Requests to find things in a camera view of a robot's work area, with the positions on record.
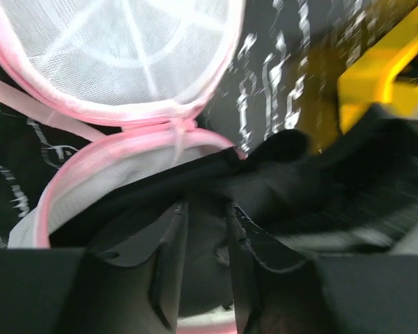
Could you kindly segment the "black bra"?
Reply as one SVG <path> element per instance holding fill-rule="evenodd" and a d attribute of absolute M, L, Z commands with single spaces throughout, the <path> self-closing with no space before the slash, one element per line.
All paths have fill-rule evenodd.
<path fill-rule="evenodd" d="M 237 204 L 291 248 L 379 253 L 418 224 L 418 120 L 374 104 L 322 154 L 309 137 L 283 130 L 241 160 L 229 148 L 122 186 L 50 235 L 54 247 L 100 253 L 188 202 L 179 314 L 233 303 L 225 207 Z"/>

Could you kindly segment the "white pink mesh laundry bag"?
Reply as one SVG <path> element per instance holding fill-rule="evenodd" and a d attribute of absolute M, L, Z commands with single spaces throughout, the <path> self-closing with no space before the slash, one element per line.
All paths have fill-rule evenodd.
<path fill-rule="evenodd" d="M 88 141 L 10 248 L 49 236 L 127 184 L 231 147 L 199 128 L 238 46 L 244 1 L 0 1 L 0 102 Z"/>

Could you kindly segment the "yellow plastic bin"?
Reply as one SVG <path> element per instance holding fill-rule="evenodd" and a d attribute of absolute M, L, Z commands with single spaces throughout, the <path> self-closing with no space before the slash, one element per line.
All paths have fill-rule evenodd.
<path fill-rule="evenodd" d="M 372 103 L 398 117 L 418 116 L 418 6 L 338 80 L 339 126 L 348 132 Z"/>

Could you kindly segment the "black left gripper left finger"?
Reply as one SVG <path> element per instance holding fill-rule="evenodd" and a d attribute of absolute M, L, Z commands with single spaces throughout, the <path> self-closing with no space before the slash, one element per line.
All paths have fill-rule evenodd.
<path fill-rule="evenodd" d="M 0 333 L 175 333 L 187 203 L 98 255 L 0 249 Z"/>

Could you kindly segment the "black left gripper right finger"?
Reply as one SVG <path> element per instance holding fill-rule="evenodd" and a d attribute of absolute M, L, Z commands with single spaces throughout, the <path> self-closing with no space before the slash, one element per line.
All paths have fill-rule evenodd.
<path fill-rule="evenodd" d="M 239 333 L 418 333 L 418 255 L 304 255 L 234 204 L 226 230 Z"/>

